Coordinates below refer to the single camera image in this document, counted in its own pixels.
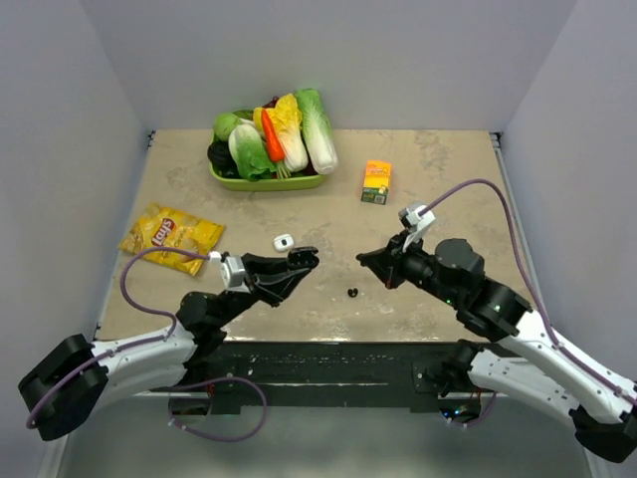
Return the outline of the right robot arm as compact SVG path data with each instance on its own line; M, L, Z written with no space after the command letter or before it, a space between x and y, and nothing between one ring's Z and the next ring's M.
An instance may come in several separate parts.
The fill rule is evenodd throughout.
M477 349L443 367L457 391L472 384L544 409L572 425L576 440L612 463L636 449L636 382L601 364L547 325L515 290L485 273L484 258L464 239L440 242L433 253L408 244L403 233L356 256L388 289L409 282L452 307L473 334L529 363L522 369Z

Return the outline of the white earbud charging case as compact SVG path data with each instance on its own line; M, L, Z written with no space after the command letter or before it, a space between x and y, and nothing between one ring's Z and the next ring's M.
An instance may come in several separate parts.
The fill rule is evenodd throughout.
M282 234L274 238L273 247L278 253L290 251L295 246L295 240L291 234Z

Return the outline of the black earbud charging case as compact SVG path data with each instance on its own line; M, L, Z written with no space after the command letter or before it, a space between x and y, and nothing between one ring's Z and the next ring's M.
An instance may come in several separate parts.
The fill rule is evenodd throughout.
M291 270L314 269L319 264L319 249L314 246L295 247L287 256L287 265Z

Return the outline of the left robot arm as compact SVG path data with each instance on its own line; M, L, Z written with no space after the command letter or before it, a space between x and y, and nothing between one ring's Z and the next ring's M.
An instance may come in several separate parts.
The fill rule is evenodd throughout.
M131 395L199 388L227 337L225 326L257 303L279 306L319 265L313 246L282 257L215 251L193 257L218 265L222 291L186 294L176 313L161 314L169 325L152 333L106 342L90 342L82 334L62 340L18 384L29 410L27 428L52 441L79 428L100 407Z

